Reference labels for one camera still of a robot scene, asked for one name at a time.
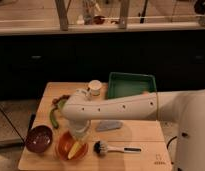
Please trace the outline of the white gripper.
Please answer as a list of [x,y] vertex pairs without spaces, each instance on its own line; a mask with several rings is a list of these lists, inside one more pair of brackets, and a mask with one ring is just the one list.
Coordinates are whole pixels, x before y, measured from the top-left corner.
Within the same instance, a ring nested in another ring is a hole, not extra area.
[[88,137],[91,122],[86,121],[70,121],[68,129],[75,140],[85,140]]

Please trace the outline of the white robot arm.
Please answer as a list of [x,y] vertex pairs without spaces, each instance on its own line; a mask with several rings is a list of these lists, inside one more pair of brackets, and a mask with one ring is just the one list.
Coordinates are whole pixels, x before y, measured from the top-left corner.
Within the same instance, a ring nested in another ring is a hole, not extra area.
[[62,115],[74,131],[89,120],[163,120],[178,123],[174,171],[205,171],[205,90],[153,92],[91,101],[77,89]]

